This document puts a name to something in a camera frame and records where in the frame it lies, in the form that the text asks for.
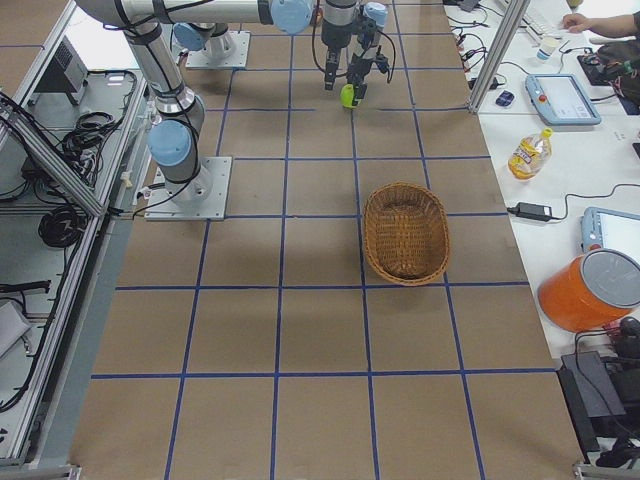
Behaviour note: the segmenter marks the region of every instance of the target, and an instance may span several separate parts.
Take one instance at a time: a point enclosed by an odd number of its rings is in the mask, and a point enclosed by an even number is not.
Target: gray lid
[[[618,308],[640,304],[640,265],[623,253],[601,248],[587,253],[580,264],[587,288]]]

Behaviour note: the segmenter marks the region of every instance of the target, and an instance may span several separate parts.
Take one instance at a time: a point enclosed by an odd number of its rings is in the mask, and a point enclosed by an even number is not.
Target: white table
[[[491,0],[483,0],[483,4],[499,12],[503,11],[502,7]],[[531,0],[530,6],[543,15],[548,24],[558,27],[562,17],[571,11],[564,0]],[[465,13],[458,7],[446,9],[450,17],[460,21],[481,21],[484,18],[484,14],[477,10]],[[640,0],[618,0],[614,4],[586,0],[578,8],[579,12],[587,16],[609,16],[636,10],[640,10]],[[498,15],[489,12],[485,21],[488,28],[476,27],[466,29],[465,32],[478,35],[487,48],[490,48],[500,20]],[[562,43],[569,42],[564,46],[565,50],[589,46],[597,50],[599,47],[588,41],[587,36],[593,34],[561,33]],[[478,39],[467,38],[464,49],[479,46]],[[504,61],[517,63],[529,73],[560,71],[558,51],[546,62],[536,58],[536,51],[537,44],[533,39],[519,30]],[[612,94],[611,87],[594,87],[589,84],[575,58],[581,53],[582,50],[566,54],[561,73],[574,74],[591,98]],[[480,107],[479,120],[506,206],[514,206],[519,201],[544,204],[553,208],[554,216],[562,216],[565,212],[564,196],[567,193],[603,195],[618,183],[640,184],[640,159],[632,147],[633,142],[640,142],[640,117],[628,116],[615,97],[596,104],[602,117],[600,125],[555,128],[551,138],[553,155],[549,163],[533,179],[516,180],[506,166],[509,156],[522,137],[541,131],[545,125],[525,91],[526,74],[512,65],[501,65],[498,72],[507,77],[507,85],[488,92]],[[475,68],[467,77],[476,77],[478,73],[479,68]],[[512,106],[507,109],[495,104],[495,99],[504,88],[515,95]],[[534,297],[542,282],[582,253],[580,218],[584,209],[589,206],[640,214],[640,188],[621,187],[614,196],[607,199],[570,198],[569,215],[561,222],[541,223],[510,217]],[[573,352],[574,335],[556,326],[539,306],[538,311],[550,353],[559,362],[561,355]]]

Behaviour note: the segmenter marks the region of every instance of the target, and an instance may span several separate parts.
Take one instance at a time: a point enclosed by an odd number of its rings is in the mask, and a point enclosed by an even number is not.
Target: person's hand
[[[562,17],[562,26],[569,33],[580,33],[591,28],[591,20],[581,13],[570,13]]]

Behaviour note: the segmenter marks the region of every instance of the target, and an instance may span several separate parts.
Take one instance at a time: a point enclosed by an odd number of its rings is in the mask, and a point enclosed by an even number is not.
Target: blue joint cap
[[[273,0],[271,17],[276,27],[289,35],[307,28],[313,13],[313,0]]]
[[[195,29],[188,23],[176,23],[173,26],[173,34],[180,45],[190,52],[199,52],[207,44],[207,34]]]
[[[369,2],[364,6],[364,14],[374,20],[378,28],[384,28],[387,23],[387,7],[378,2]]]
[[[163,167],[175,167],[182,163],[193,141],[189,129],[175,120],[164,120],[149,132],[147,145],[153,159]]]

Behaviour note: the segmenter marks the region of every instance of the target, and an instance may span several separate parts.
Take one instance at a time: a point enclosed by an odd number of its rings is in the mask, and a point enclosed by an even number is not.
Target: grid floor
[[[85,478],[572,478],[444,9],[388,6],[395,75],[372,72],[354,111],[323,90],[310,31],[246,25],[246,71],[185,72],[201,152],[234,157],[227,218],[134,223],[71,452]],[[395,181],[448,213],[451,262],[426,287],[364,259],[364,203]]]

